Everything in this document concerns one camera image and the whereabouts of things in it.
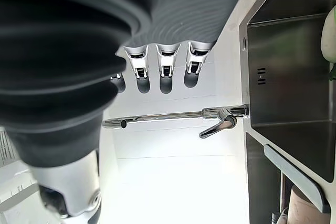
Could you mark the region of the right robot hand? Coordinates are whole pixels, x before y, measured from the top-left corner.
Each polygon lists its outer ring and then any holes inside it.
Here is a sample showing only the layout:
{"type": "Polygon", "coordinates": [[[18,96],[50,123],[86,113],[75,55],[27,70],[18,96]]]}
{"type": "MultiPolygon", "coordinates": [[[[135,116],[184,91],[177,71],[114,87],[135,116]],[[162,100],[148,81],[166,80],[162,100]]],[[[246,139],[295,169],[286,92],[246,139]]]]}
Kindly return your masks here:
{"type": "Polygon", "coordinates": [[[1,126],[63,223],[98,223],[111,77],[149,44],[212,48],[238,0],[1,0],[1,126]]]}

